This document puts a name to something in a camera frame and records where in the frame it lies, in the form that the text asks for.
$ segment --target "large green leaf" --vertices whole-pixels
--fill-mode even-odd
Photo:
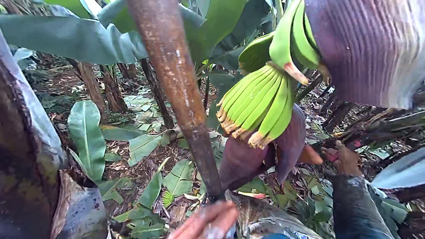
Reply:
[[[237,70],[239,68],[239,55],[245,49],[245,46],[241,46],[230,50],[218,57],[211,58],[210,62],[222,65],[227,70]]]
[[[193,162],[187,159],[177,162],[171,172],[165,176],[162,184],[176,197],[192,191]]]
[[[102,130],[103,137],[106,140],[129,141],[144,135],[140,130],[130,130],[116,125],[101,125],[99,128]]]
[[[130,159],[128,160],[128,165],[133,166],[138,161],[148,156],[158,146],[160,141],[160,134],[143,134],[135,139],[129,140]]]
[[[408,188],[425,183],[425,147],[384,168],[372,181],[377,188]]]
[[[102,195],[103,201],[113,199],[119,204],[122,203],[124,199],[116,190],[118,188],[128,187],[130,185],[131,181],[127,177],[113,179],[97,184],[100,190],[100,194]]]
[[[159,192],[161,191],[162,185],[161,169],[169,159],[170,157],[164,159],[164,161],[158,167],[158,170],[155,175],[152,177],[146,188],[143,190],[142,195],[139,197],[138,202],[149,209],[152,208],[152,204],[159,196]]]
[[[218,96],[216,100],[211,104],[210,111],[208,113],[207,125],[209,128],[223,133],[223,129],[220,127],[220,122],[218,121],[215,114],[219,110],[217,103],[223,98],[224,94],[230,90],[240,79],[242,75],[237,72],[236,76],[232,76],[228,71],[213,71],[208,74],[210,78],[210,83],[213,84],[218,89]]]
[[[105,28],[96,20],[3,15],[0,28],[9,44],[78,61],[132,64],[147,57],[137,32],[121,34],[114,25]]]
[[[93,15],[89,13],[89,8],[85,0],[44,0],[47,4],[60,5],[69,9],[72,13],[81,18],[92,18]]]
[[[76,102],[68,117],[68,130],[78,150],[80,167],[95,182],[102,179],[105,169],[106,146],[99,121],[99,110],[90,100]]]
[[[214,48],[212,57],[217,57],[238,46],[254,30],[261,28],[261,19],[269,13],[269,7],[264,0],[250,0],[246,3],[234,29]]]
[[[161,223],[149,225],[141,225],[131,230],[131,238],[149,239],[159,238],[165,232],[164,225]]]
[[[204,12],[206,20],[183,5],[178,6],[194,63],[200,65],[210,57],[217,43],[234,29],[245,4],[246,0],[210,0],[208,7],[202,3],[202,11],[207,11]],[[109,4],[98,14],[98,18],[105,26],[113,23],[121,32],[136,28],[128,13],[126,0],[116,0]]]

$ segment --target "brown stem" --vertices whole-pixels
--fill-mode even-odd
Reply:
[[[140,65],[142,66],[144,76],[146,76],[147,82],[149,83],[150,89],[152,90],[153,98],[158,104],[159,110],[162,114],[162,118],[164,119],[165,127],[174,128],[173,119],[171,118],[170,113],[168,112],[167,107],[165,106],[161,94],[161,89],[157,84],[155,77],[153,76],[152,67],[147,61],[147,58],[140,59]]]
[[[329,96],[328,100],[326,101],[326,103],[322,106],[322,108],[320,109],[320,115],[326,115],[327,110],[331,107],[332,102],[334,101],[334,99],[336,98],[336,91],[332,92],[332,94]]]
[[[127,66],[123,63],[117,63],[116,65],[118,66],[118,69],[122,74],[122,77],[124,77],[124,79],[129,79],[130,76],[128,75]]]
[[[103,75],[102,80],[105,83],[105,94],[109,108],[112,112],[125,113],[127,111],[127,105],[125,104],[121,92],[119,91],[119,86],[116,82],[116,79],[105,66],[99,65],[99,69]]]
[[[323,76],[317,77],[309,86],[307,86],[302,92],[297,95],[297,102],[300,102],[310,91],[316,88],[323,81]]]
[[[339,125],[350,110],[352,110],[356,104],[351,102],[343,102],[338,108],[332,113],[331,116],[323,123],[323,129],[332,132],[334,128]]]
[[[134,79],[136,77],[136,75],[137,75],[136,66],[134,64],[129,64],[128,65],[128,77],[130,79]]]
[[[205,97],[204,97],[204,109],[207,110],[208,95],[210,94],[210,78],[205,79]]]
[[[211,201],[223,199],[205,110],[197,89],[195,71],[186,46],[183,22],[175,0],[129,0],[137,29],[144,39],[157,77],[169,97]]]
[[[82,80],[87,88],[87,92],[90,95],[93,103],[96,104],[102,117],[102,122],[108,122],[108,116],[106,114],[106,104],[100,93],[100,87],[97,83],[96,77],[93,74],[93,69],[90,63],[78,62],[78,68],[81,71]]]
[[[320,94],[319,98],[322,98],[323,96],[325,96],[331,87],[332,87],[332,84],[329,84],[328,87],[326,87],[326,89]]]

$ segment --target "banana bunch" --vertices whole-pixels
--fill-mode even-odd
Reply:
[[[221,99],[216,116],[232,137],[247,138],[254,148],[264,148],[279,137],[291,121],[294,105],[291,77],[266,64],[236,83]]]
[[[263,35],[253,40],[239,55],[239,67],[242,74],[254,72],[270,61],[269,46],[272,43],[275,32]]]

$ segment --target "forest floor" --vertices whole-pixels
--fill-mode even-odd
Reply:
[[[136,65],[136,68],[138,75],[132,80],[123,79],[122,75],[119,71],[117,71],[117,79],[121,82],[123,87],[124,97],[134,95],[145,98],[153,98],[149,85],[144,78],[143,73],[141,73],[142,71],[140,66]],[[100,77],[100,73],[96,69],[94,69],[94,72],[96,77]],[[72,105],[76,101],[89,99],[82,81],[77,77],[72,68],[58,66],[53,67],[52,70],[47,70],[47,74],[43,75],[39,82],[33,82],[32,85],[43,107],[48,113],[49,118],[52,120],[56,128],[63,135],[67,136],[67,117]],[[334,132],[325,132],[322,129],[321,124],[326,120],[327,116],[325,115],[323,117],[319,115],[323,104],[319,104],[317,102],[318,96],[325,88],[325,84],[321,83],[319,87],[312,90],[300,102],[300,107],[306,115],[306,143],[308,144],[313,144],[343,132],[348,125],[357,120],[358,117],[356,116],[356,113],[361,109],[361,107],[356,107],[349,112],[348,117],[346,117],[343,122],[336,127]],[[203,81],[201,85],[202,98],[204,98],[204,90],[205,81]],[[215,100],[217,93],[217,89],[213,85],[210,85],[210,98],[207,108],[209,108],[210,104]],[[134,120],[133,117],[134,114],[128,114],[125,116],[111,115],[110,123],[129,123],[131,120]],[[166,128],[162,125],[160,131],[165,129]],[[151,130],[147,133],[158,134],[155,130]],[[117,216],[134,207],[146,185],[149,183],[150,179],[157,171],[158,166],[164,161],[164,159],[169,158],[162,169],[161,173],[163,176],[167,175],[178,161],[190,158],[190,151],[187,149],[187,146],[177,140],[175,134],[174,137],[171,137],[171,141],[168,145],[155,148],[149,156],[131,167],[128,164],[128,160],[130,159],[129,142],[106,140],[107,153],[116,153],[121,157],[121,160],[117,162],[106,162],[103,178],[105,180],[120,179],[123,177],[131,179],[131,185],[117,189],[123,198],[121,203],[118,203],[115,200],[108,200],[105,202],[109,215]],[[225,143],[226,138],[218,135],[217,137],[212,137],[211,140],[218,145],[218,148],[220,148]],[[404,147],[395,144],[395,146],[392,147],[392,150],[399,151],[403,150],[403,148]],[[379,167],[376,166],[376,163],[389,154],[383,150],[360,150],[359,153],[361,156],[361,171],[365,178],[371,181],[377,171],[380,170]],[[326,188],[329,187],[330,182],[325,177],[325,168],[334,171],[333,165],[328,162],[325,162],[322,165],[298,163],[292,170],[292,173],[288,176],[288,185],[286,185],[283,190],[281,190],[277,184],[274,169],[272,168],[268,170],[268,172],[259,176],[259,178],[268,185],[268,188],[272,190],[266,193],[267,195],[263,200],[295,213],[297,212],[297,209],[294,207],[294,203],[290,203],[291,201],[295,202],[299,199],[307,200],[309,197],[316,199],[319,198],[318,201],[321,202],[323,200],[326,201],[326,197],[329,197],[329,195],[323,193],[322,189],[324,188],[326,190]],[[161,197],[159,197],[159,199],[153,204],[153,212],[159,214],[171,229],[177,228],[191,214],[191,211],[195,210],[200,204],[199,197],[194,197],[199,195],[198,192],[201,187],[201,181],[197,179],[196,176],[196,169],[193,173],[193,182],[192,193],[175,198],[174,202],[169,207],[165,208],[162,205],[159,200]],[[259,190],[253,190],[252,192],[260,193]],[[324,230],[329,230],[328,233],[332,235],[332,226],[324,228]]]

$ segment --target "finger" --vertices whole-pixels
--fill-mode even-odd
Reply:
[[[321,147],[320,149],[322,150],[322,152],[325,152],[325,153],[330,154],[330,155],[336,154],[338,152],[338,150],[335,150],[333,148],[324,148],[324,147]]]
[[[239,210],[237,210],[236,206],[228,209],[226,213],[220,214],[213,222],[207,225],[198,239],[224,238],[238,216]]]
[[[341,142],[341,140],[337,140],[335,142],[335,145],[338,147],[338,149],[343,149],[345,148],[345,145]]]
[[[170,234],[168,239],[194,239],[197,238],[208,222],[212,221],[219,214],[225,213],[228,208],[235,207],[232,202],[217,201],[212,205],[200,208],[192,214],[184,224]]]

